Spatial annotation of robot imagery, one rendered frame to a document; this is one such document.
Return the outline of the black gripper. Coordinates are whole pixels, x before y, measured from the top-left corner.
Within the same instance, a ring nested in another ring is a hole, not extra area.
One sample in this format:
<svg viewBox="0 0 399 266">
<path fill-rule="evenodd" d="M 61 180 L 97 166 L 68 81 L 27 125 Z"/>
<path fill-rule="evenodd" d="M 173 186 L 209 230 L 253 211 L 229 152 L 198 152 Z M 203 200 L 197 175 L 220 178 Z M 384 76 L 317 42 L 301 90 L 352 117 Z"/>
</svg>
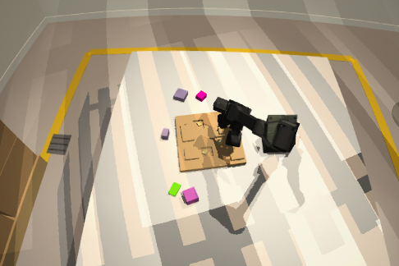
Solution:
<svg viewBox="0 0 399 266">
<path fill-rule="evenodd" d="M 239 148 L 241 146 L 241 131 L 243 130 L 243 125 L 237 123 L 232 125 L 229 129 L 232 129 L 232 131 L 228 132 L 226 144 Z"/>
</svg>

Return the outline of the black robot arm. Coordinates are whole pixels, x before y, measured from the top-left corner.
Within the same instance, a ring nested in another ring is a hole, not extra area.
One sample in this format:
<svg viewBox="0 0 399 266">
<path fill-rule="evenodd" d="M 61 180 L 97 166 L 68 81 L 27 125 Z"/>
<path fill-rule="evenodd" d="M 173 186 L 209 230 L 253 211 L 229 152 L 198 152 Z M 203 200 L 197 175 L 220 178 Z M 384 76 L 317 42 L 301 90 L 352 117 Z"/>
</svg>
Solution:
<svg viewBox="0 0 399 266">
<path fill-rule="evenodd" d="M 218 114 L 218 127 L 221 129 L 225 129 L 229 125 L 232 127 L 232 125 L 238 123 L 252 130 L 252 133 L 260 137 L 268 147 L 283 153 L 290 151 L 296 132 L 300 126 L 300 123 L 291 119 L 280 118 L 281 120 L 271 122 L 258 119 L 250 115 L 252 111 L 250 108 L 231 99 L 228 101 L 217 97 L 213 103 L 213 110 L 221 113 Z M 273 122 L 278 122 L 277 134 L 273 144 L 270 144 L 264 136 L 264 132 L 268 123 Z"/>
</svg>

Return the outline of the pink cube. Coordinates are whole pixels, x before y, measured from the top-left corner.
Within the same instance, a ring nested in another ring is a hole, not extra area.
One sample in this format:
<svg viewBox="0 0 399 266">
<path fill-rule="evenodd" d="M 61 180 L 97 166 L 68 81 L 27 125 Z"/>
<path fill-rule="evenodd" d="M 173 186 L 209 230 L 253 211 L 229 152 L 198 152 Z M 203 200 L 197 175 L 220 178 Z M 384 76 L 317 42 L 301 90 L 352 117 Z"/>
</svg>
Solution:
<svg viewBox="0 0 399 266">
<path fill-rule="evenodd" d="M 186 203 L 189 204 L 193 204 L 199 201 L 199 196 L 197 195 L 195 188 L 191 187 L 188 190 L 184 190 L 182 191 L 183 195 L 186 199 Z"/>
</svg>

